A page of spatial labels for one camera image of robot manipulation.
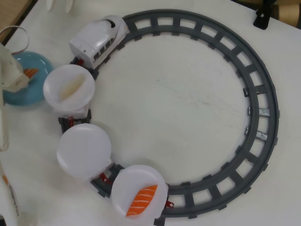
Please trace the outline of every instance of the white plate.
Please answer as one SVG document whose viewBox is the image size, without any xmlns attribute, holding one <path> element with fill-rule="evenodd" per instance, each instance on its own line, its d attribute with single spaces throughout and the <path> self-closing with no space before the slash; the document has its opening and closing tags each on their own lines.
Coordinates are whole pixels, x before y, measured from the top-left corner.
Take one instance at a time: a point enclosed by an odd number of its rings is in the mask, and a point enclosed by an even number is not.
<svg viewBox="0 0 301 226">
<path fill-rule="evenodd" d="M 60 100 L 60 91 L 79 74 L 86 80 L 81 87 L 64 101 Z M 44 82 L 43 92 L 46 101 L 58 111 L 74 111 L 90 102 L 95 92 L 95 81 L 88 70 L 78 65 L 64 65 L 54 69 Z"/>
<path fill-rule="evenodd" d="M 110 162 L 109 136 L 98 126 L 80 124 L 61 137 L 57 159 L 61 167 L 76 178 L 90 179 L 101 173 Z"/>
<path fill-rule="evenodd" d="M 112 192 L 112 204 L 117 213 L 126 217 L 137 193 L 148 186 L 158 185 L 149 206 L 139 215 L 127 219 L 137 223 L 153 222 L 161 216 L 167 199 L 166 183 L 161 174 L 154 168 L 145 165 L 133 165 L 122 170 L 116 177 Z"/>
</svg>

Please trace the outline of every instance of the teal bowl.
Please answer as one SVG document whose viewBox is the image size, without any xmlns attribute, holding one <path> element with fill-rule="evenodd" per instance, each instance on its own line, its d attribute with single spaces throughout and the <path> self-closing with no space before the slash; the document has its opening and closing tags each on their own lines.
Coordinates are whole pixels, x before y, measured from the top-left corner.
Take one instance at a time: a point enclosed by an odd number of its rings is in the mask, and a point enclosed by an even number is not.
<svg viewBox="0 0 301 226">
<path fill-rule="evenodd" d="M 4 90 L 4 102 L 14 106 L 28 106 L 43 100 L 44 81 L 53 70 L 51 63 L 40 54 L 27 51 L 14 55 L 14 58 L 22 65 L 23 70 L 37 68 L 39 71 L 28 83 L 28 87 L 15 93 Z"/>
</svg>

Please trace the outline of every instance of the white train car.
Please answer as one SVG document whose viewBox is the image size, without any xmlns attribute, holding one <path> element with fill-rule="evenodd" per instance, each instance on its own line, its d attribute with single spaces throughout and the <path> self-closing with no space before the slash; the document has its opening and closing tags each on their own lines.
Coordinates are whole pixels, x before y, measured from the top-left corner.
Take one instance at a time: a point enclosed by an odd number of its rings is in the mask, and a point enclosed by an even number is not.
<svg viewBox="0 0 301 226">
<path fill-rule="evenodd" d="M 84 61 L 84 66 L 95 69 L 128 33 L 127 24 L 115 15 L 88 23 L 70 41 L 72 53 Z"/>
</svg>

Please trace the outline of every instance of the curved train track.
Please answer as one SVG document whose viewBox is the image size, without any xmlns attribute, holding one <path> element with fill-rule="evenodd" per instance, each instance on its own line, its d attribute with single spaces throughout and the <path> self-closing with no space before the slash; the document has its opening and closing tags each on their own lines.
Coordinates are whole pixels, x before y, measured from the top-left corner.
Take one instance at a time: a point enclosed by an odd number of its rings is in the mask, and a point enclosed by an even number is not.
<svg viewBox="0 0 301 226">
<path fill-rule="evenodd" d="M 166 17 L 172 18 L 173 24 L 159 25 L 158 19 Z M 196 218 L 199 214 L 216 209 L 222 210 L 226 208 L 227 203 L 234 200 L 242 193 L 247 193 L 251 189 L 252 183 L 267 168 L 267 162 L 272 154 L 274 146 L 277 144 L 277 131 L 279 123 L 277 96 L 274 84 L 264 63 L 256 54 L 256 52 L 250 47 L 250 45 L 235 32 L 225 27 L 221 23 L 200 14 L 182 10 L 160 9 L 131 14 L 125 16 L 123 19 L 128 25 L 130 33 L 127 34 L 127 36 L 116 47 L 115 50 L 122 49 L 127 42 L 131 40 L 139 40 L 146 34 L 152 34 L 153 36 L 158 36 L 162 32 L 170 32 L 172 35 L 186 34 L 189 35 L 192 40 L 203 40 L 208 43 L 208 47 L 212 49 L 216 48 L 222 52 L 224 54 L 224 59 L 227 62 L 232 62 L 236 67 L 238 79 L 242 79 L 244 81 L 246 87 L 243 89 L 242 94 L 244 93 L 245 97 L 249 99 L 250 106 L 248 109 L 246 109 L 246 112 L 250 116 L 250 124 L 246 128 L 246 138 L 243 144 L 240 145 L 237 150 L 235 150 L 235 157 L 230 162 L 226 162 L 218 173 L 214 175 L 208 175 L 198 182 L 184 182 L 175 186 L 170 185 L 168 195 L 183 195 L 185 199 L 185 206 L 165 208 L 161 217 L 155 220 L 155 225 L 163 225 L 165 218 Z M 145 19 L 150 20 L 151 26 L 138 29 L 135 23 Z M 195 22 L 195 27 L 189 28 L 181 26 L 182 19 Z M 203 26 L 214 29 L 216 31 L 216 35 L 211 37 L 202 32 L 201 30 Z M 231 40 L 236 46 L 233 49 L 226 47 L 221 43 L 223 37 Z M 249 66 L 244 66 L 244 64 L 238 58 L 238 54 L 242 52 L 252 62 Z M 106 63 L 109 59 L 110 56 L 108 56 L 104 62 Z M 259 74 L 263 83 L 262 85 L 254 86 L 250 76 L 250 74 L 253 72 L 257 72 Z M 266 94 L 267 96 L 269 104 L 268 109 L 259 107 L 257 95 L 262 94 Z M 258 131 L 260 117 L 269 118 L 268 133 Z M 265 143 L 264 148 L 258 157 L 250 152 L 255 139 L 261 140 Z M 253 167 L 250 172 L 244 178 L 242 178 L 238 174 L 237 168 L 244 160 L 248 160 L 250 163 L 252 163 Z M 114 165 L 110 169 L 112 175 L 109 179 L 114 180 L 121 168 L 122 167 L 119 165 Z M 221 194 L 217 184 L 228 177 L 235 183 L 235 187 L 227 193 Z M 104 184 L 99 179 L 93 180 L 91 183 L 99 190 L 99 194 L 102 196 L 110 196 L 110 185 Z M 211 200 L 200 204 L 195 203 L 193 194 L 203 190 L 208 190 L 212 197 Z"/>
</svg>

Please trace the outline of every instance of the black clip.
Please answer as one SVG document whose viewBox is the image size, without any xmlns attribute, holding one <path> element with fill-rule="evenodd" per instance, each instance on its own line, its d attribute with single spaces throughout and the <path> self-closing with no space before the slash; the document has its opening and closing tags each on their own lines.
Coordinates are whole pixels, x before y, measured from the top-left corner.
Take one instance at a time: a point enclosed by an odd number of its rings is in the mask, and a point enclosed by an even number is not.
<svg viewBox="0 0 301 226">
<path fill-rule="evenodd" d="M 262 8 L 256 11 L 257 18 L 253 25 L 260 29 L 267 29 L 269 25 L 269 18 L 272 13 L 272 6 L 276 0 L 263 0 Z"/>
</svg>

